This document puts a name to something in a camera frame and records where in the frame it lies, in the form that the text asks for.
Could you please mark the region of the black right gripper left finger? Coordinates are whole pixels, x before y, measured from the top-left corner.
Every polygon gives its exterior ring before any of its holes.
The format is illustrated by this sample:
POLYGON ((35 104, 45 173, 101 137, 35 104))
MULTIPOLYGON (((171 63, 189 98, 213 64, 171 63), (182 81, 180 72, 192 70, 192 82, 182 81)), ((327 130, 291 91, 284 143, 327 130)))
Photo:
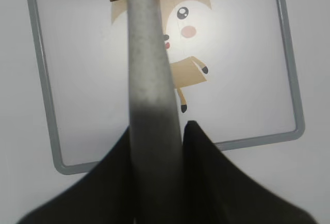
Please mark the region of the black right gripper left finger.
POLYGON ((25 215, 20 223, 134 223, 135 184, 129 131, 69 189, 25 215))

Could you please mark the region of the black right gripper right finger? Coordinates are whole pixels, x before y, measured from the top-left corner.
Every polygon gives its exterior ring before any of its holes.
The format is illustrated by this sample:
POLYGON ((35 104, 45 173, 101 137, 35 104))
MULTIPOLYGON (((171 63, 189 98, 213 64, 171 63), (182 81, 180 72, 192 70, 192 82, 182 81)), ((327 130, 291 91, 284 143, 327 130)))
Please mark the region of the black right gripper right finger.
POLYGON ((183 139, 187 223, 316 223, 235 166, 196 121, 183 139))

